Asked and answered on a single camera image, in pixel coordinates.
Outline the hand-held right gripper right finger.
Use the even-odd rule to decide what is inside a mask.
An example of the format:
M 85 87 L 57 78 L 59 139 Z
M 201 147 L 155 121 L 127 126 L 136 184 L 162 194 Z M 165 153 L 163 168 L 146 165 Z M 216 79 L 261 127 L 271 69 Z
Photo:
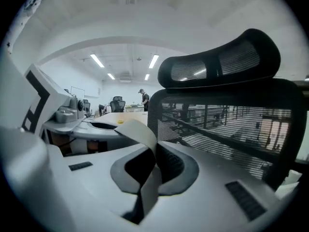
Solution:
M 280 203 L 275 192 L 263 181 L 237 166 L 233 161 L 180 144 L 162 142 L 190 157 L 198 164 L 195 182 L 183 193 L 159 197 L 144 219 L 149 232 L 240 232 L 261 231 L 258 219 L 250 221 L 244 202 L 230 192 L 230 183 L 238 182 L 265 214 Z

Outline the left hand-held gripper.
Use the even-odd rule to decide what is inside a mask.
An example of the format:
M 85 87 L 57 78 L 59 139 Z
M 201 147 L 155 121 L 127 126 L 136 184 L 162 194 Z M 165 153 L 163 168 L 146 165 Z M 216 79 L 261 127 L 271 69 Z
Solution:
M 98 128 L 77 127 L 78 123 L 103 123 L 118 125 L 117 122 L 103 121 L 84 118 L 83 100 L 73 97 L 62 89 L 52 78 L 46 75 L 34 64 L 25 72 L 25 78 L 37 92 L 30 103 L 29 109 L 24 117 L 22 128 L 36 135 L 41 135 L 42 130 L 57 130 L 60 133 L 71 132 L 71 136 L 92 140 L 116 140 L 128 139 L 128 137 L 115 130 Z

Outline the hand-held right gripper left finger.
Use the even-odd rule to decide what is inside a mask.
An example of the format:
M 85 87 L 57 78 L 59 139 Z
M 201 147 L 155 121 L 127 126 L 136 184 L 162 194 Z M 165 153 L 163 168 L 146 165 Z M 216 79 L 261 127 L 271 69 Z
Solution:
M 48 145 L 53 183 L 69 212 L 65 232 L 141 232 L 143 229 L 122 216 L 133 209 L 137 195 L 122 192 L 110 170 L 116 160 L 147 150 L 137 144 L 113 151 L 64 157 Z

